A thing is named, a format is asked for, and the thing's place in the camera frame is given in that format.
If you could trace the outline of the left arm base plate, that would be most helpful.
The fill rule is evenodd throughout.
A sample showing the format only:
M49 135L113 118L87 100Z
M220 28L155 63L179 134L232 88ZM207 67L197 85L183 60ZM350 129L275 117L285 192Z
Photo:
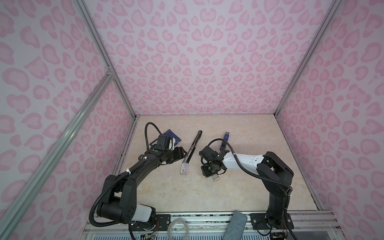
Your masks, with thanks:
M170 214L156 214L156 216L151 216L148 222L135 222L132 225L132 230L134 232L153 232L157 231L167 231L171 223Z

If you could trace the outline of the blue booklet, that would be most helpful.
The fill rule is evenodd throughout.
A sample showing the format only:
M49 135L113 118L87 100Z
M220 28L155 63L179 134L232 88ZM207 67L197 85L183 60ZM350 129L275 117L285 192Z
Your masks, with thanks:
M165 136L168 136L168 137L171 137L174 139L174 146L177 146L182 140L181 138L179 138L172 130L167 130L163 133L163 135ZM152 141L150 143L150 147L152 147L153 145L155 145L156 143L158 142L158 139L155 139L154 141Z

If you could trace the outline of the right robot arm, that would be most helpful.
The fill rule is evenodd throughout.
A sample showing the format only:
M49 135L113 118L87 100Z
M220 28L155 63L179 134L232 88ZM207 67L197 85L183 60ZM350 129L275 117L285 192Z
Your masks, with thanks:
M255 230L294 228L288 214L294 173L275 153L243 155L228 150L217 153L206 146L199 152L199 156L202 158L203 175L207 178L219 175L220 171L225 173L230 169L241 169L262 180L269 192L269 205L264 215L251 214Z

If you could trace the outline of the red white staple box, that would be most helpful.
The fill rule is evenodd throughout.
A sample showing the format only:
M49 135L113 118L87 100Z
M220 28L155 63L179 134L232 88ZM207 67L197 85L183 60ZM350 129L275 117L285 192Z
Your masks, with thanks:
M187 175L188 174L188 168L189 168L188 163L182 163L180 174Z

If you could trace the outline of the grey cloth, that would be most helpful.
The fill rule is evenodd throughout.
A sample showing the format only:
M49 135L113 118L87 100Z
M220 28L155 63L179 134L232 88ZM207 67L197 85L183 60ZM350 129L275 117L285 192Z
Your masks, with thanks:
M222 240L241 240L247 223L247 216L234 211Z

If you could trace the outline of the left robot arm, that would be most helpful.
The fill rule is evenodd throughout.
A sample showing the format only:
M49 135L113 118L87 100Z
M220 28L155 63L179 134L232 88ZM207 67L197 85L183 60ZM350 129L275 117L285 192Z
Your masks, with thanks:
M89 221L94 227L136 222L150 226L155 224L156 209L137 203L137 188L153 170L186 157L184 148L175 147L174 142L171 137L160 135L157 143L147 147L132 167L106 178L89 214Z

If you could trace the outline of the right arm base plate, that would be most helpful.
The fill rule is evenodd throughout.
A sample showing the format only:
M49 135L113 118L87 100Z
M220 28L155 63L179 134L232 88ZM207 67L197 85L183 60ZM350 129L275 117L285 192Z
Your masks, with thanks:
M285 222L285 217L282 217L279 221L273 219L272 217L268 217L266 213L251 213L251 224L253 230L282 230L283 225L293 230L294 224L290 214L287 213L287 221Z

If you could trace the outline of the clear tape roll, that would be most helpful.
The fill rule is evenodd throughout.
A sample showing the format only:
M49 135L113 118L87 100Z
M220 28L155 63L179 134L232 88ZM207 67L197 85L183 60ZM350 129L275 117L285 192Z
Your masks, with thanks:
M190 236L190 228L187 222L182 218L173 220L167 229L167 237L169 240L173 240L173 233L184 232L182 240L188 240Z

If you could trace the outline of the silver staple tray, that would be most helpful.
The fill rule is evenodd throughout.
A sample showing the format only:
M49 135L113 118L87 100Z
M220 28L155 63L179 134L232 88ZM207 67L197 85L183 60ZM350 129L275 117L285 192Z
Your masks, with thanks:
M214 174L214 175L211 176L211 178L212 178L212 180L214 182L216 182L216 181L218 181L220 179L220 176L218 174Z

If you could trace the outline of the aluminium frame rail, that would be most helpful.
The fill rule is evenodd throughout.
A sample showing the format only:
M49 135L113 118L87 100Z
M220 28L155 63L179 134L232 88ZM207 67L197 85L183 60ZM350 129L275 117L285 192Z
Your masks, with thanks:
M27 212L31 203L46 183L59 160L64 156L68 147L80 131L81 127L93 111L95 105L111 83L114 74L108 72L92 94L78 110L76 116L68 124L67 128L59 135L59 138L47 149L42 163L38 165L31 177L26 181L17 179L9 183L16 188L16 195L11 196L11 204L1 215L1 239L7 240Z

